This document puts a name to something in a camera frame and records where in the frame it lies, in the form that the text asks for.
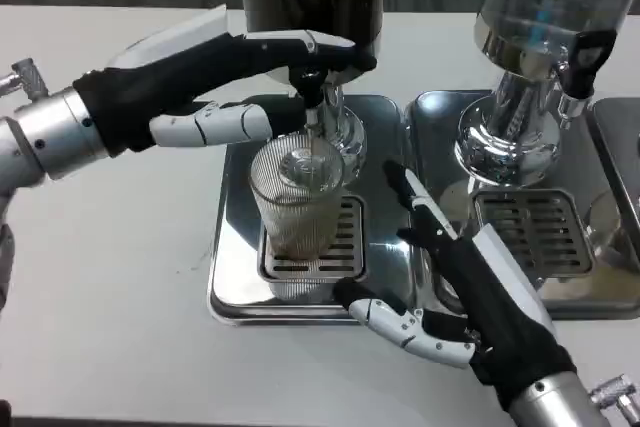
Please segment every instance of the white robotic finger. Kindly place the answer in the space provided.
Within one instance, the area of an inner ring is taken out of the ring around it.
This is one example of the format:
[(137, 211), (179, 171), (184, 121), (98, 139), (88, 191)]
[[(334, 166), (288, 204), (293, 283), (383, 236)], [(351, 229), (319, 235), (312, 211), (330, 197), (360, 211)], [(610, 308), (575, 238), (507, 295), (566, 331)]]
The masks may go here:
[(220, 108), (215, 102), (194, 114), (161, 115), (149, 122), (160, 147), (205, 147), (268, 140), (273, 132), (264, 109), (256, 104)]
[(407, 352), (424, 359), (466, 368), (475, 352), (472, 343), (452, 342), (427, 334), (420, 319), (409, 311), (399, 315), (379, 299), (360, 299), (349, 306), (349, 314), (376, 334)]

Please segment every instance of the robotic hand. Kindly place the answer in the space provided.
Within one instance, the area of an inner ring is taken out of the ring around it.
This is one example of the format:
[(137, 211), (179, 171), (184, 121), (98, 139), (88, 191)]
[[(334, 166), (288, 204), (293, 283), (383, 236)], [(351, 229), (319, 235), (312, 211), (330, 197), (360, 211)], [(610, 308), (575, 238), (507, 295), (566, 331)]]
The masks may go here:
[[(411, 213), (412, 227), (400, 229), (398, 236), (427, 251), (432, 268), (455, 289), (467, 317), (409, 312), (351, 279), (336, 284), (336, 300), (410, 353), (456, 367), (470, 365), (519, 426), (609, 425), (598, 410), (603, 403), (592, 401), (582, 386), (551, 318), (493, 227), (486, 225), (472, 239), (459, 236), (413, 172), (390, 161), (384, 169)], [(617, 385), (604, 389), (611, 398), (624, 390)]]
[(199, 106), (191, 102), (233, 80), (279, 67), (289, 67), (295, 86), (306, 69), (326, 75), (375, 65), (375, 57), (353, 42), (319, 32), (232, 36), (224, 6), (135, 43), (105, 69), (52, 95), (30, 59), (14, 64), (13, 72), (0, 78), (0, 97), (22, 88), (31, 103), (0, 119), (0, 309), (13, 261), (4, 214), (16, 189), (38, 185), (45, 174), (59, 179), (127, 149), (267, 140), (299, 130), (306, 122), (304, 107), (291, 112), (210, 103), (193, 112)]

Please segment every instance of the drip tray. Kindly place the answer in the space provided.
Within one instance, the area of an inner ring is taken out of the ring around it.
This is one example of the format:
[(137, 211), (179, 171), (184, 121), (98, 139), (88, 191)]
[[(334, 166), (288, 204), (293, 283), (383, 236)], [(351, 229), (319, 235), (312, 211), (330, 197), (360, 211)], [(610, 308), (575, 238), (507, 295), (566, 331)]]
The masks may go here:
[(562, 190), (480, 190), (478, 223), (491, 224), (534, 285), (586, 275), (593, 264), (576, 207)]
[(259, 273), (267, 282), (336, 282), (344, 277), (360, 278), (364, 273), (362, 201), (342, 198), (338, 229), (329, 249), (320, 257), (301, 261), (273, 252), (269, 236), (263, 233)]
[[(304, 108), (300, 99), (282, 95), (244, 102), (278, 112)], [(411, 264), (409, 248), (396, 236), (396, 229), (409, 225), (409, 216), (382, 170), (387, 159), (406, 161), (402, 116), (393, 102), (379, 96), (345, 96), (345, 105), (360, 118), (369, 139), (385, 141), (368, 143), (362, 171), (347, 186), (336, 239), (314, 261), (294, 261), (271, 251), (247, 182), (251, 160), (263, 144), (227, 147), (208, 292), (217, 319), (231, 324), (355, 324), (331, 295), (343, 277), (417, 307), (426, 275), (422, 265)]]

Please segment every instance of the black glove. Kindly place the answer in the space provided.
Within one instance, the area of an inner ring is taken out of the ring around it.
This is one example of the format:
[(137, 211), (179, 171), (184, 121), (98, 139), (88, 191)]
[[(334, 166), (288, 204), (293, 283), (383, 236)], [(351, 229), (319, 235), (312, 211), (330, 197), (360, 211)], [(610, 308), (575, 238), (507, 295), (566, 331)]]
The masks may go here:
[(468, 329), (480, 335), (481, 347), (471, 365), (478, 379), (495, 388), (502, 408), (536, 381), (560, 372), (575, 372), (566, 349), (541, 324), (527, 316), (511, 298), (476, 245), (462, 237), (443, 235), (442, 223), (425, 205), (415, 205), (416, 192), (407, 170), (395, 162), (384, 165), (389, 185), (411, 212), (410, 229), (398, 236), (429, 253), (432, 268), (454, 288), (468, 317)]

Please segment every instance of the chrome base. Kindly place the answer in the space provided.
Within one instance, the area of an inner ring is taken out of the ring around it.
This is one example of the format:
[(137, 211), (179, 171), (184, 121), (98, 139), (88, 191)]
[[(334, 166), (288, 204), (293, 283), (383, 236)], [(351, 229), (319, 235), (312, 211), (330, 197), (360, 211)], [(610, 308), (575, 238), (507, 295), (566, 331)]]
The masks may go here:
[[(472, 198), (481, 186), (470, 180), (456, 159), (458, 123), (469, 105), (488, 94), (427, 92), (407, 111), (411, 157), (416, 159), (413, 167), (460, 229), (474, 222), (470, 220)], [(598, 242), (595, 248), (591, 246), (595, 259), (586, 275), (545, 272), (538, 293), (556, 319), (628, 318), (640, 314), (640, 264), (635, 255), (640, 247), (640, 180), (634, 172), (638, 162), (640, 101), (616, 103), (617, 100), (599, 102), (594, 112), (585, 112), (571, 129), (562, 131), (562, 154), (545, 179), (535, 185), (568, 192), (587, 237)], [(421, 252), (414, 255), (427, 265)], [(434, 275), (431, 284), (443, 303), (456, 310), (456, 299), (451, 298), (446, 282)]]
[(540, 114), (538, 128), (517, 141), (491, 135), (486, 119), (496, 109), (493, 96), (483, 97), (462, 114), (455, 155), (460, 165), (489, 185), (526, 186), (539, 182), (560, 154), (560, 128), (550, 112)]
[[(259, 105), (299, 101), (285, 96), (246, 100)], [(382, 171), (386, 159), (406, 161), (400, 112), (393, 102), (379, 96), (346, 96), (345, 105), (360, 119), (369, 138), (384, 139), (369, 144), (360, 175), (348, 185), (348, 190), (364, 204), (363, 283), (375, 292), (391, 293), (408, 307), (416, 308), (418, 292), (424, 290), (433, 297), (433, 291), (423, 288), (428, 276), (412, 267), (409, 248), (396, 237), (396, 230), (408, 225), (408, 214), (387, 187)], [(209, 279), (212, 313), (233, 324), (354, 322), (327, 296), (303, 295), (308, 292), (304, 283), (300, 283), (297, 291), (288, 283), (287, 295), (278, 295), (278, 289), (274, 289), (278, 283), (261, 275), (262, 228), (247, 181), (249, 163), (261, 146), (262, 143), (247, 143), (227, 148)]]

